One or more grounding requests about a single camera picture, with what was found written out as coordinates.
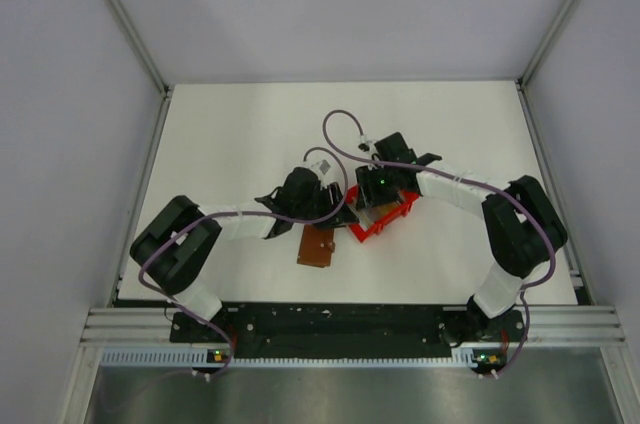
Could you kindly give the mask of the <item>red plastic bin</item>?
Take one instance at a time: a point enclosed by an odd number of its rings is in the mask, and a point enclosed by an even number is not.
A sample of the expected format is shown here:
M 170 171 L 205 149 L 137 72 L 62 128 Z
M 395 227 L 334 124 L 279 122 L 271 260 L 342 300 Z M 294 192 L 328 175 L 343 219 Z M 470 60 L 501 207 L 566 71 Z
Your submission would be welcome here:
M 397 219 L 408 216 L 420 195 L 401 191 L 395 202 L 366 209 L 355 207 L 357 197 L 358 186 L 354 185 L 347 191 L 346 204 L 358 221 L 348 224 L 347 229 L 360 243 L 364 243 L 371 237 L 380 235 Z

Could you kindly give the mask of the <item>brown leather card holder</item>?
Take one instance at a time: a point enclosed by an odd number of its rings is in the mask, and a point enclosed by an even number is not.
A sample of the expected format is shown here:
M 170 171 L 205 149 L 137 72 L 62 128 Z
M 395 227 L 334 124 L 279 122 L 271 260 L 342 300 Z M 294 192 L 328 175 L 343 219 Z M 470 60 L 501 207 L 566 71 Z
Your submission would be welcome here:
M 309 267 L 326 268 L 331 265 L 334 251 L 333 229 L 318 229 L 312 225 L 306 225 L 300 240 L 297 263 Z

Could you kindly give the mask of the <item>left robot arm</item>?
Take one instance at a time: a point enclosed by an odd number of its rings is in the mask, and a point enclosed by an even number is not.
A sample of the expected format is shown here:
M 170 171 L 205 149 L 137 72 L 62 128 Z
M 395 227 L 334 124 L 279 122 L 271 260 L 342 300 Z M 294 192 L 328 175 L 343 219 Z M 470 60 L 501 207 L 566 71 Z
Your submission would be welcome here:
M 212 341 L 227 326 L 220 298 L 200 277 L 214 245 L 273 239 L 302 222 L 331 230 L 358 218 L 337 182 L 298 166 L 270 194 L 244 204 L 205 208 L 185 195 L 172 198 L 135 238 L 129 255 L 154 282 L 152 288 L 193 313 L 194 331 Z

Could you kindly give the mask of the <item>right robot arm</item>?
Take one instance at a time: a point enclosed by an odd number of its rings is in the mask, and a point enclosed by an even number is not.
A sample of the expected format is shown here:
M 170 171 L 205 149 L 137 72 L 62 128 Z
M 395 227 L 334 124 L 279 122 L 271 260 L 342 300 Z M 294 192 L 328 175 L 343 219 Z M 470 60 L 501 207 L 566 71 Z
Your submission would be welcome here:
M 529 175 L 491 181 L 464 173 L 410 148 L 401 133 L 378 141 L 360 137 L 359 149 L 372 161 L 355 170 L 359 211 L 397 204 L 413 193 L 449 203 L 483 220 L 494 263 L 479 290 L 469 299 L 469 332 L 487 340 L 504 324 L 525 280 L 551 260 L 568 239 L 540 182 Z

